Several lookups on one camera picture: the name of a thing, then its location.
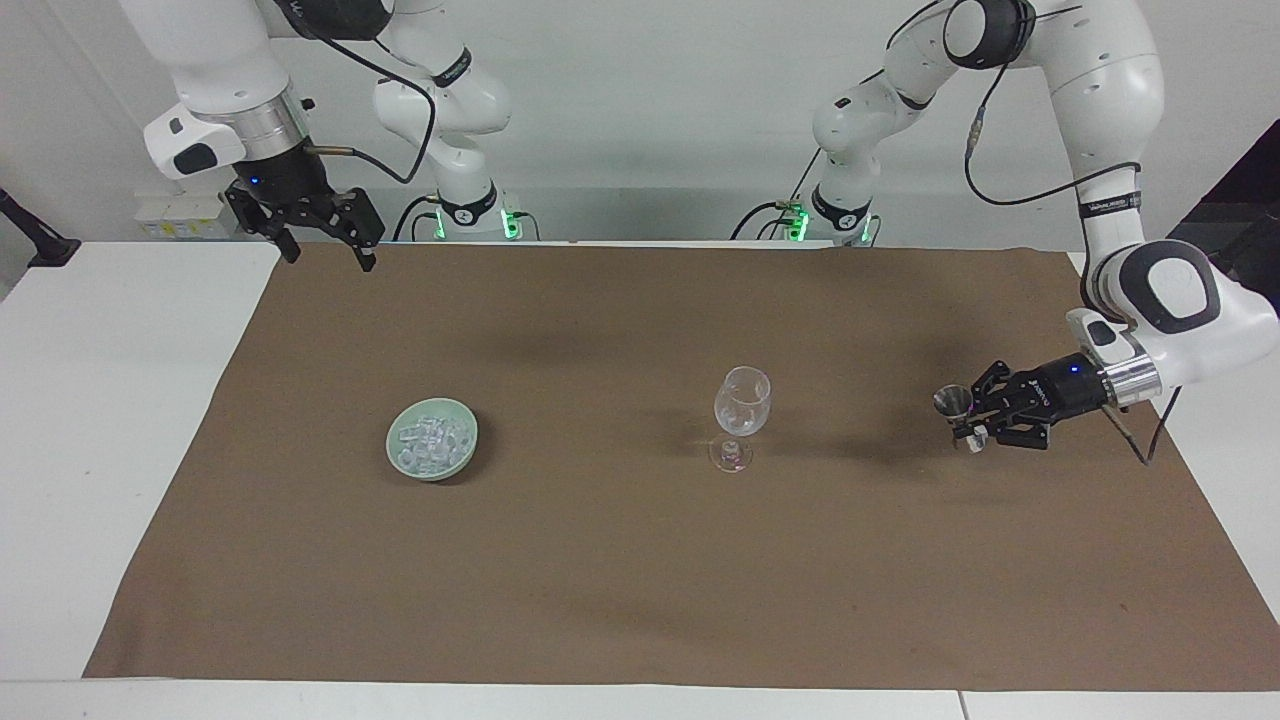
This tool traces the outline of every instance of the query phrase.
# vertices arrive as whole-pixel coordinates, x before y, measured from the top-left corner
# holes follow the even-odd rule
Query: wine glass
[[[712,462],[726,473],[741,473],[751,464],[746,437],[764,427],[772,402],[769,377],[755,368],[733,368],[716,393],[716,421],[726,434],[712,441]]]

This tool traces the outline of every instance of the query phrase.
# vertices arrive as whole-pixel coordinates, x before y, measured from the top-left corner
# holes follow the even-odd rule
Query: bowl of ice
[[[458,474],[476,451],[476,416],[448,397],[415,402],[387,432],[387,459],[406,475],[438,483]]]

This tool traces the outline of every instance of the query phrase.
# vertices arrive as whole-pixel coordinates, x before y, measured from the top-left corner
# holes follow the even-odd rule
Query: black stand
[[[36,246],[36,256],[27,263],[28,268],[61,268],[79,250],[81,241],[58,234],[44,220],[18,205],[4,188],[0,188],[0,213],[4,213]]]

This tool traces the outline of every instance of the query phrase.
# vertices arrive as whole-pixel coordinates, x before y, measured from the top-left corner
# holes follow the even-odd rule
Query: white table
[[[1280,717],[1280,693],[78,680],[275,258],[261,243],[87,243],[67,268],[29,272],[0,302],[0,719]],[[1189,388],[1170,423],[1272,614],[1276,377],[1271,357]]]

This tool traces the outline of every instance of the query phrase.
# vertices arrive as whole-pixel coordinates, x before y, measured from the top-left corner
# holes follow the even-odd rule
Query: black cable
[[[1087,182],[1089,182],[1092,179],[1097,179],[1097,178],[1100,178],[1100,177],[1102,177],[1105,174],[1114,173],[1116,170],[1123,170],[1123,169],[1126,169],[1126,168],[1133,168],[1134,172],[1138,172],[1138,173],[1142,172],[1142,165],[1139,163],[1133,163],[1133,161],[1129,161],[1129,163],[1116,163],[1115,165],[1111,165],[1110,168],[1103,168],[1103,169],[1101,169],[1101,170],[1098,170],[1096,173],[1089,173],[1089,174],[1084,176],[1083,178],[1079,178],[1079,179],[1071,181],[1071,182],[1069,182],[1066,184],[1055,187],[1053,190],[1047,190],[1044,192],[1039,192],[1037,195],[1030,195],[1028,197],[1019,197],[1018,200],[996,200],[993,197],[988,197],[986,193],[983,193],[980,190],[978,190],[977,183],[974,183],[974,181],[973,181],[973,168],[972,168],[973,152],[974,152],[974,150],[977,150],[977,147],[978,147],[978,140],[982,137],[982,126],[983,126],[983,122],[987,118],[987,104],[991,102],[991,96],[996,92],[996,88],[1000,87],[1000,81],[1005,78],[1005,72],[1007,69],[1009,69],[1009,63],[1005,63],[1004,65],[1000,67],[1000,72],[996,73],[996,81],[991,83],[991,87],[987,90],[987,95],[983,96],[982,102],[978,105],[978,111],[974,113],[974,117],[973,117],[973,124],[969,127],[969,143],[965,147],[965,152],[964,152],[964,179],[965,179],[965,182],[969,183],[969,190],[972,190],[973,193],[977,195],[983,202],[987,202],[987,204],[991,204],[991,205],[1000,205],[1000,206],[1005,206],[1005,208],[1011,206],[1011,205],[1025,205],[1028,202],[1036,202],[1037,200],[1043,200],[1046,197],[1057,195],[1059,192],[1064,192],[1066,190],[1073,190],[1073,188],[1080,187],[1082,184],[1084,184],[1084,183],[1087,183]]]
[[[814,167],[814,164],[815,164],[815,163],[818,161],[818,156],[819,156],[819,155],[822,155],[822,147],[819,147],[819,149],[817,149],[817,150],[814,150],[814,151],[813,151],[813,158],[810,158],[810,159],[809,159],[809,165],[808,165],[808,167],[805,167],[805,169],[804,169],[804,174],[801,174],[801,176],[800,176],[800,182],[797,182],[797,183],[796,183],[796,187],[795,187],[795,190],[792,190],[792,191],[791,191],[791,195],[788,195],[788,196],[787,196],[787,197],[790,197],[790,199],[791,199],[791,201],[792,201],[792,202],[794,202],[794,201],[796,201],[796,200],[799,199],[799,195],[800,195],[800,188],[801,188],[801,187],[804,187],[804,181],[809,179],[809,173],[810,173],[810,172],[813,172],[813,167]],[[786,217],[786,214],[787,214],[787,211],[786,211],[786,210],[781,210],[781,211],[778,211],[778,219],[777,219],[777,220],[773,220],[772,223],[769,223],[768,225],[765,225],[765,227],[769,227],[769,225],[773,225],[773,231],[771,231],[771,232],[769,232],[769,240],[773,240],[773,234],[778,232],[778,223],[781,223],[781,222],[782,222],[782,218],[785,218],[785,217]]]
[[[412,202],[410,202],[408,205],[404,206],[404,211],[401,213],[399,222],[396,223],[396,232],[392,233],[392,242],[398,241],[399,240],[399,234],[402,232],[404,232],[404,223],[408,222],[410,213],[412,213],[415,208],[417,208],[419,205],[421,205],[424,202],[434,202],[434,200],[429,195],[422,195],[422,196],[415,197]]]
[[[888,42],[884,44],[884,50],[888,50],[890,47],[892,47],[893,46],[893,41],[897,40],[897,36],[902,35],[902,31],[906,29],[908,26],[910,26],[911,23],[914,23],[916,18],[919,18],[924,13],[928,13],[931,8],[934,8],[934,6],[941,5],[941,4],[942,4],[942,0],[933,0],[933,3],[929,3],[928,5],[925,5],[925,6],[920,8],[919,10],[916,10],[914,15],[911,15],[910,18],[906,18],[906,22],[904,22],[902,24],[897,26],[897,29],[893,31],[893,35],[888,36]]]
[[[1181,387],[1174,388],[1174,395],[1170,396],[1169,405],[1165,406],[1165,411],[1160,416],[1160,423],[1156,424],[1156,432],[1151,434],[1151,445],[1147,446],[1146,455],[1143,455],[1142,448],[1138,447],[1138,441],[1133,437],[1133,433],[1129,432],[1129,428],[1124,427],[1124,423],[1121,423],[1119,418],[1116,418],[1111,407],[1102,409],[1107,419],[1111,420],[1111,424],[1115,425],[1117,430],[1120,430],[1121,436],[1124,436],[1125,442],[1129,443],[1129,450],[1133,451],[1134,456],[1138,459],[1138,462],[1142,462],[1144,466],[1149,468],[1152,461],[1155,461],[1156,447],[1160,445],[1160,438],[1165,434],[1165,424],[1169,423],[1169,416],[1174,414],[1174,405],[1178,404],[1178,397],[1181,393],[1183,393]]]
[[[512,218],[517,218],[517,219],[518,218],[529,218],[530,220],[532,220],[534,222],[534,238],[538,242],[543,241],[543,228],[538,227],[538,218],[535,218],[532,213],[516,213],[515,215],[512,215]]]
[[[867,245],[867,247],[876,247],[876,241],[879,240],[879,231],[881,228],[884,227],[884,218],[881,218],[879,215],[872,215],[870,218],[867,219],[867,224],[870,225],[872,220],[876,220],[876,233],[872,234],[872,241],[870,243]]]
[[[733,228],[733,234],[731,234],[728,238],[730,240],[737,240],[737,236],[741,234],[742,228],[746,227],[746,223],[751,222],[751,218],[759,215],[760,213],[763,213],[765,210],[776,209],[777,206],[778,206],[777,202],[760,202],[755,208],[751,208],[751,211],[748,213],[746,217],[742,218],[742,222],[740,222],[736,228]]]
[[[1070,13],[1073,10],[1079,10],[1082,8],[1084,8],[1084,5],[1071,5],[1070,8],[1062,8],[1061,10],[1053,10],[1052,13],[1044,13],[1043,15],[1036,15],[1036,19],[1037,20],[1043,20],[1044,18],[1052,18],[1053,15],[1062,15],[1065,13]]]
[[[782,218],[778,218],[777,220],[769,220],[769,222],[764,223],[763,225],[760,225],[760,232],[755,233],[755,240],[764,240],[764,231],[767,231],[769,228],[773,228],[773,232],[769,233],[769,240],[773,240],[773,233],[778,232],[778,228],[781,228],[783,225],[790,225],[790,224],[791,224],[791,220],[785,220]]]
[[[417,222],[422,218],[431,218],[433,220],[439,220],[440,217],[435,213],[421,213],[419,217],[413,218],[413,222],[408,225],[408,240],[410,242],[417,242]]]
[[[407,87],[411,87],[411,88],[416,90],[419,92],[419,95],[421,95],[422,97],[426,99],[426,104],[431,106],[431,114],[430,114],[430,117],[426,120],[426,132],[422,133],[422,145],[419,146],[419,149],[417,149],[417,156],[413,159],[413,167],[410,168],[407,176],[401,176],[399,173],[397,173],[396,170],[390,169],[389,167],[387,167],[385,163],[383,163],[381,160],[378,160],[372,155],[369,155],[366,152],[361,152],[360,150],[356,150],[355,147],[351,149],[351,156],[352,158],[360,158],[361,160],[364,160],[364,161],[371,164],[371,165],[374,165],[375,168],[378,168],[379,170],[387,173],[392,179],[394,179],[396,182],[398,182],[401,184],[408,184],[408,183],[411,183],[413,181],[413,178],[417,176],[419,168],[422,167],[422,159],[426,158],[426,146],[428,146],[428,143],[430,143],[431,135],[435,132],[435,115],[436,115],[435,97],[431,97],[431,94],[428,92],[425,88],[422,88],[422,86],[417,85],[416,82],[413,82],[413,81],[411,81],[411,79],[408,79],[408,78],[406,78],[406,77],[403,77],[403,76],[401,76],[398,73],[388,70],[387,68],[379,65],[378,63],[374,63],[372,60],[369,60],[369,59],[361,56],[357,53],[347,50],[342,45],[338,45],[338,42],[335,42],[333,38],[316,32],[315,28],[312,28],[310,26],[303,26],[303,28],[307,32],[310,32],[311,35],[314,35],[316,37],[316,40],[319,40],[320,42],[324,42],[329,47],[333,47],[338,53],[346,55],[348,59],[356,61],[360,65],[364,65],[365,68],[367,68],[370,70],[374,70],[375,73],[378,73],[378,74],[380,74],[380,76],[383,76],[385,78],[393,79],[396,82],[399,82],[401,85],[404,85]]]
[[[1174,414],[1174,405],[1178,404],[1178,396],[1183,393],[1181,387],[1174,388],[1174,395],[1169,396],[1169,405],[1165,406],[1164,414],[1160,415],[1160,423],[1156,424],[1156,432],[1151,436],[1151,445],[1147,446],[1147,464],[1156,457],[1156,446],[1160,443],[1160,436],[1165,432],[1165,424],[1169,423],[1169,416]]]

